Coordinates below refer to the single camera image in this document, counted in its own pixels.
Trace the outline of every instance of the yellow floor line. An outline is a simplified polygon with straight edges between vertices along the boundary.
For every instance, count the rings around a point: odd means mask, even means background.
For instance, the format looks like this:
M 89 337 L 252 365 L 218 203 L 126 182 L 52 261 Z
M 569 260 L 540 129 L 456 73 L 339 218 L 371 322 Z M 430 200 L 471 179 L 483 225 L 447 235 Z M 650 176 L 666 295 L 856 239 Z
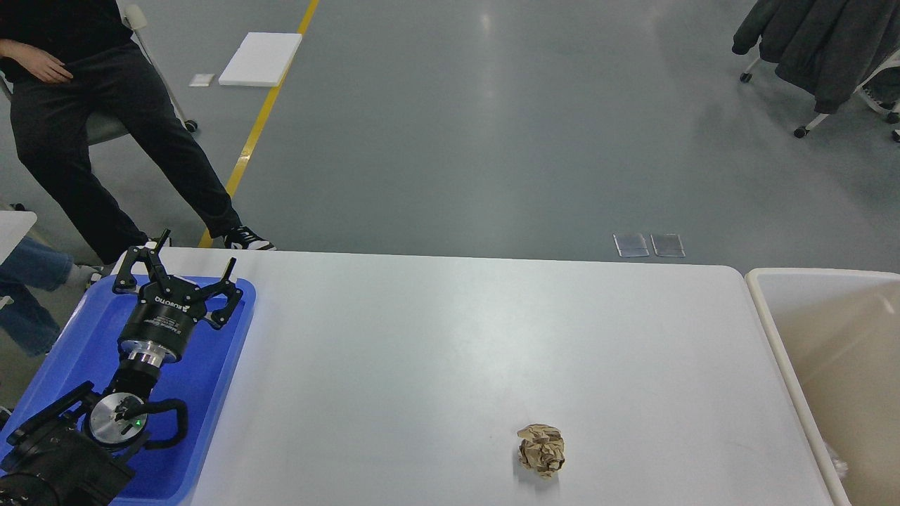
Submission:
M 310 0 L 310 6 L 306 8 L 306 14 L 303 15 L 303 20 L 300 21 L 300 28 L 297 29 L 297 33 L 300 35 L 306 34 L 306 29 L 310 27 L 310 22 L 312 21 L 312 16 L 316 13 L 317 6 L 319 6 L 319 0 Z M 282 83 L 287 78 L 287 73 L 290 70 L 291 67 L 289 65 L 287 70 L 284 71 Z M 256 116 L 256 122 L 253 124 L 253 128 L 250 129 L 250 135 L 247 137 L 247 142 L 244 143 L 244 149 L 240 151 L 238 163 L 235 164 L 234 170 L 231 171 L 231 176 L 228 178 L 228 183 L 225 184 L 225 191 L 231 196 L 234 196 L 235 192 L 238 191 L 238 185 L 240 185 L 241 178 L 244 177 L 244 171 L 247 170 L 247 164 L 250 163 L 250 158 L 253 157 L 253 150 L 257 148 L 259 136 L 262 135 L 263 129 L 269 121 L 269 114 L 272 113 L 272 108 L 275 107 L 275 101 L 278 100 L 278 94 L 281 93 L 281 86 L 282 85 L 279 84 L 269 90 L 269 94 L 265 97 L 265 102 L 263 102 L 263 107 Z M 212 237 L 210 237 L 209 230 L 203 231 L 203 237 L 200 239 L 200 244 L 197 246 L 200 248 L 212 246 Z

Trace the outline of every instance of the trash bin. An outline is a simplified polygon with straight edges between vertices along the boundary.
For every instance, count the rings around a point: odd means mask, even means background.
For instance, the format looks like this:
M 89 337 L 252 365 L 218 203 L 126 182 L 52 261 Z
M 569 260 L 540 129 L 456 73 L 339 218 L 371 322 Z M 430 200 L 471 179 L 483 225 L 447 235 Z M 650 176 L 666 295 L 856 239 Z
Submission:
M 762 268 L 746 280 L 834 503 L 900 505 L 900 275 Z M 849 465 L 843 482 L 823 440 Z

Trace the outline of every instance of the gray floor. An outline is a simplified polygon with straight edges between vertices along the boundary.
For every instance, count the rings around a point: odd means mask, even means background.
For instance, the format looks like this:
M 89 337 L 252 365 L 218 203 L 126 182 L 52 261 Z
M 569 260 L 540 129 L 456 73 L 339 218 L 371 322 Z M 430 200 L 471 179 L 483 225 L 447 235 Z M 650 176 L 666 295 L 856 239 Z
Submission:
M 186 84 L 248 31 L 295 31 L 307 0 L 144 4 L 224 180 L 267 90 Z M 613 233 L 670 232 L 686 258 L 628 261 L 900 272 L 891 128 L 854 98 L 794 139 L 812 97 L 771 65 L 737 81 L 751 58 L 731 35 L 752 4 L 321 0 L 236 207 L 282 249 L 623 261 Z M 139 226 L 197 243 L 202 224 L 133 140 L 92 156 Z M 6 122 L 0 167 L 0 196 L 91 260 Z

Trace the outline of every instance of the black pants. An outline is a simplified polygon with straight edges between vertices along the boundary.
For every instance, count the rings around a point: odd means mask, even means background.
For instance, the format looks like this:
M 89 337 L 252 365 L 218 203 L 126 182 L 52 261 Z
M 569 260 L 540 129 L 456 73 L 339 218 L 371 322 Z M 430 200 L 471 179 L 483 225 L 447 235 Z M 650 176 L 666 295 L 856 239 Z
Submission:
M 86 121 L 95 108 L 117 116 L 200 215 L 213 237 L 240 225 L 209 159 L 175 116 L 162 79 L 130 42 L 66 65 L 62 85 L 15 83 L 10 117 L 19 159 L 109 264 L 147 235 L 91 172 Z

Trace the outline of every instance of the chair leg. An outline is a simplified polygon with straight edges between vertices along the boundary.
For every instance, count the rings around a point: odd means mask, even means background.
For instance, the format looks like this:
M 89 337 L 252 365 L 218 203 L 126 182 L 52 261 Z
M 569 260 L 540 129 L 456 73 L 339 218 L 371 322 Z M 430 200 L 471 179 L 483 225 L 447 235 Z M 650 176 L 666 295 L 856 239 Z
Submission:
M 796 137 L 798 139 L 803 139 L 804 137 L 806 137 L 806 134 L 809 133 L 810 130 L 817 127 L 819 125 L 819 123 L 823 122 L 825 120 L 825 118 L 827 118 L 828 116 L 830 116 L 830 114 L 819 114 L 811 122 L 807 123 L 806 125 L 797 127 L 797 129 L 794 130 L 794 137 Z
M 157 71 L 159 67 L 157 67 L 157 62 L 153 59 L 153 55 L 150 54 L 149 49 L 147 48 L 147 44 L 144 43 L 143 37 L 140 36 L 140 30 L 134 30 L 134 34 L 138 37 L 138 45 L 144 51 L 144 56 L 147 57 L 147 60 L 150 62 L 150 65 L 155 67 Z M 198 129 L 197 121 L 187 119 L 185 116 L 185 111 L 182 110 L 181 105 L 175 99 L 175 94 L 172 93 L 172 88 L 169 86 L 168 81 L 163 76 L 162 72 L 159 72 L 159 77 L 163 81 L 163 86 L 166 87 L 166 91 L 169 94 L 169 100 L 172 102 L 172 106 L 175 107 L 175 115 L 178 117 L 178 120 L 184 125 L 187 131 L 194 133 Z
M 878 75 L 878 72 L 881 72 L 881 70 L 883 70 L 883 68 L 877 68 L 875 72 L 869 74 L 868 77 L 866 77 L 865 81 L 859 83 L 859 86 L 856 86 L 856 89 L 853 90 L 853 93 L 859 93 L 860 90 L 862 90 L 862 88 L 864 88 L 869 83 L 869 81 L 871 81 L 873 78 L 875 78 L 875 76 Z
M 750 82 L 750 80 L 753 78 L 753 73 L 752 73 L 753 68 L 756 67 L 757 65 L 759 65 L 759 63 L 760 63 L 760 58 L 757 57 L 757 58 L 753 61 L 753 63 L 751 63 L 750 66 L 747 67 L 747 68 L 743 71 L 743 73 L 741 73 L 741 78 L 740 78 L 740 79 L 741 79 L 741 82 L 742 82 L 742 83 L 749 83 L 749 82 Z
M 875 68 L 875 71 L 873 71 L 871 74 L 869 74 L 868 79 L 863 81 L 862 84 L 859 85 L 859 87 L 862 88 L 864 85 L 866 85 L 872 79 L 872 77 L 875 77 L 878 75 L 878 72 L 881 72 L 882 70 L 885 70 L 886 68 L 894 68 L 894 67 L 900 67 L 900 50 L 895 50 L 894 53 L 891 54 L 891 56 L 887 57 L 885 59 L 885 61 L 883 61 L 881 63 L 881 65 L 879 65 L 877 68 Z

